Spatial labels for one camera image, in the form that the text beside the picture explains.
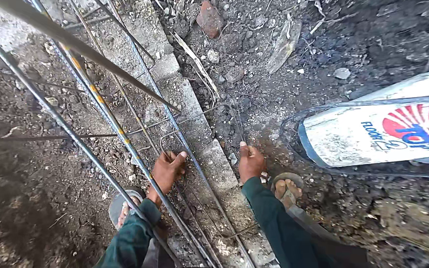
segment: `hand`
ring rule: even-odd
[[[239,176],[241,182],[244,184],[252,177],[260,177],[261,172],[264,170],[264,156],[255,147],[247,146],[246,142],[241,142],[239,160]]]
[[[186,152],[181,152],[178,155],[175,155],[174,152],[166,152],[166,155],[162,153],[158,156],[153,167],[152,176],[164,195],[171,190],[173,183],[180,179],[181,174],[185,174],[184,163],[186,156]],[[148,188],[147,198],[157,206],[162,204],[162,200],[153,186]]]

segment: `debris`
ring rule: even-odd
[[[219,52],[216,52],[213,49],[210,49],[208,51],[208,60],[214,64],[219,63]]]
[[[219,77],[218,77],[218,84],[222,84],[222,83],[224,83],[226,81],[226,79],[222,76],[222,75],[220,75]]]
[[[238,82],[243,76],[244,70],[240,66],[233,67],[229,69],[228,73],[226,74],[226,81],[230,83]]]
[[[231,160],[231,165],[234,166],[238,162],[235,153],[231,153],[228,157]]]
[[[196,18],[196,22],[211,39],[216,38],[223,27],[223,19],[218,10],[208,0],[204,0],[201,3],[200,13]]]
[[[211,77],[208,75],[208,73],[206,72],[205,68],[201,64],[200,59],[194,54],[194,52],[190,49],[190,47],[188,47],[188,45],[183,41],[183,39],[181,39],[181,37],[178,36],[177,33],[173,34],[173,38],[185,50],[185,52],[188,54],[188,56],[190,56],[193,59],[194,63],[196,64],[196,66],[200,70],[201,74],[206,78],[206,80],[208,80],[208,82],[211,85],[213,91],[216,92],[216,94],[217,94],[217,96],[219,98],[218,88],[216,87],[215,83],[213,82],[213,80],[211,79]]]
[[[273,54],[267,61],[266,70],[269,74],[273,74],[279,70],[294,51],[297,41],[299,40],[301,27],[302,24],[300,20],[293,21],[290,15],[287,15],[287,20],[284,22],[281,34],[274,45]]]
[[[276,25],[276,19],[270,19],[268,22],[267,22],[267,27],[268,28],[274,28],[274,26]]]
[[[4,135],[4,136],[3,136],[3,137],[1,137],[1,138],[2,138],[2,139],[4,139],[4,138],[7,138],[7,137],[11,136],[11,135],[12,135],[12,133],[13,133],[15,130],[17,130],[17,129],[22,130],[22,127],[20,127],[20,126],[15,126],[14,128],[12,128],[12,129],[10,129],[10,130],[9,130],[9,133],[8,133],[8,134]]]
[[[382,6],[378,9],[377,17],[381,17],[390,13],[393,13],[399,9],[397,3]]]
[[[350,76],[350,70],[347,68],[338,68],[335,70],[334,76],[338,79],[347,79]]]

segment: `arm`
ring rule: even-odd
[[[263,168],[263,155],[256,148],[241,142],[239,174],[244,183],[242,192],[279,264],[283,268],[326,266],[325,256],[315,249],[310,235],[286,213],[274,194],[261,184],[259,176]]]
[[[182,168],[186,152],[175,155],[162,153],[153,167],[152,175],[164,194],[171,190],[172,184],[184,174]],[[134,211],[130,211],[122,228],[114,236],[107,250],[95,265],[96,268],[124,268],[142,266],[152,239],[152,227],[161,218],[158,210],[162,201],[153,186],[148,189],[147,198],[139,205],[148,222],[142,220]]]

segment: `flip-flop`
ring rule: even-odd
[[[290,172],[284,172],[281,173],[279,175],[277,175],[273,180],[272,180],[272,184],[271,184],[271,191],[276,194],[276,183],[279,180],[291,180],[292,182],[294,182],[295,186],[299,189],[302,190],[302,188],[304,187],[304,181],[302,180],[301,176],[299,176],[298,174],[295,173],[290,173]],[[290,206],[292,206],[293,204],[295,204],[295,200],[296,197],[294,196],[294,194],[292,193],[291,190],[289,190],[289,188],[284,192],[282,198],[280,198],[280,201],[283,203],[283,205],[286,207],[286,209],[289,209]]]
[[[128,196],[135,197],[136,199],[138,199],[139,203],[143,201],[143,197],[145,196],[145,193],[143,193],[143,191],[136,187],[129,187],[125,191],[127,192]],[[112,202],[109,205],[109,217],[117,231],[120,229],[117,228],[117,226],[119,223],[119,216],[122,212],[124,202],[125,198],[123,198],[121,194],[116,194],[116,196],[113,197]]]

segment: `person's right hand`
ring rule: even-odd
[[[238,167],[239,176],[244,184],[252,177],[261,176],[261,172],[264,170],[264,156],[255,147],[247,146],[246,142],[241,142],[239,145],[241,147],[241,160],[239,160]]]

